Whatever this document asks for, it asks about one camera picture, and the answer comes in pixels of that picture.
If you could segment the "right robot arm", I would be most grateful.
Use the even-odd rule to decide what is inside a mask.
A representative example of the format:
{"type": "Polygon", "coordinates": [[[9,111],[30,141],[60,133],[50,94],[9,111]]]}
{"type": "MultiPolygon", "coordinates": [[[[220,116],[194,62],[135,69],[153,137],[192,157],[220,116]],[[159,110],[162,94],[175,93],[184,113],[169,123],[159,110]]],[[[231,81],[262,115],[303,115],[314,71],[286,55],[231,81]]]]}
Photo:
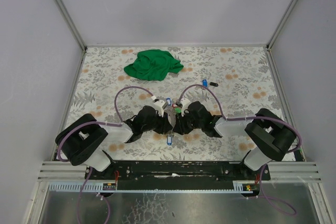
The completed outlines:
{"type": "Polygon", "coordinates": [[[182,103],[181,112],[175,116],[173,132],[185,135],[195,129],[209,137],[249,136],[256,147],[243,158],[243,165],[252,171],[259,170],[270,161],[282,161],[295,149],[295,140],[301,143],[298,131],[268,109],[244,118],[225,118],[212,115],[200,102],[182,103]]]}

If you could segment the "blue key tag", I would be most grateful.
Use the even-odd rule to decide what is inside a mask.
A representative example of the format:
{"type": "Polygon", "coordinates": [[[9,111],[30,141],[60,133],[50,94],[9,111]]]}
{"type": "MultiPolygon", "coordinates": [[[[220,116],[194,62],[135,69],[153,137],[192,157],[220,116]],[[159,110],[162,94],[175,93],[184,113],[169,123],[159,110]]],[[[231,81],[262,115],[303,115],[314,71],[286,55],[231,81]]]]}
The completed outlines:
{"type": "Polygon", "coordinates": [[[168,146],[172,145],[172,141],[173,141],[173,136],[172,135],[167,135],[166,143],[167,143],[168,146]]]}

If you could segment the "green key tag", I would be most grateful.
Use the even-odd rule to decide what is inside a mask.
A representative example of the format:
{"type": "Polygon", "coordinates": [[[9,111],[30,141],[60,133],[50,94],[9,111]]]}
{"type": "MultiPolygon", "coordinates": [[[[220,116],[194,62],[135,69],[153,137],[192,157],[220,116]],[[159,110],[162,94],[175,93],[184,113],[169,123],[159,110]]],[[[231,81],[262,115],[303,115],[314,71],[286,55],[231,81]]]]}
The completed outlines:
{"type": "Polygon", "coordinates": [[[182,113],[182,109],[181,109],[181,108],[175,108],[175,112],[176,112],[177,114],[182,113]]]}

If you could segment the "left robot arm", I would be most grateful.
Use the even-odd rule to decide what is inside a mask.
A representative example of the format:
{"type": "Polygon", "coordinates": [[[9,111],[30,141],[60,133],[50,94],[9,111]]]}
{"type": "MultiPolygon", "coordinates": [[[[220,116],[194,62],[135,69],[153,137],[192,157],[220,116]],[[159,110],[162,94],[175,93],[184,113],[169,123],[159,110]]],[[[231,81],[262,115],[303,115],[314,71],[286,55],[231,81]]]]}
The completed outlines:
{"type": "Polygon", "coordinates": [[[139,140],[148,131],[167,134],[171,130],[170,116],[166,112],[160,116],[155,108],[148,105],[121,123],[99,122],[87,113],[57,135],[57,158],[70,162],[72,166],[85,164],[102,172],[112,164],[112,158],[101,147],[105,140],[128,144],[139,140]]]}

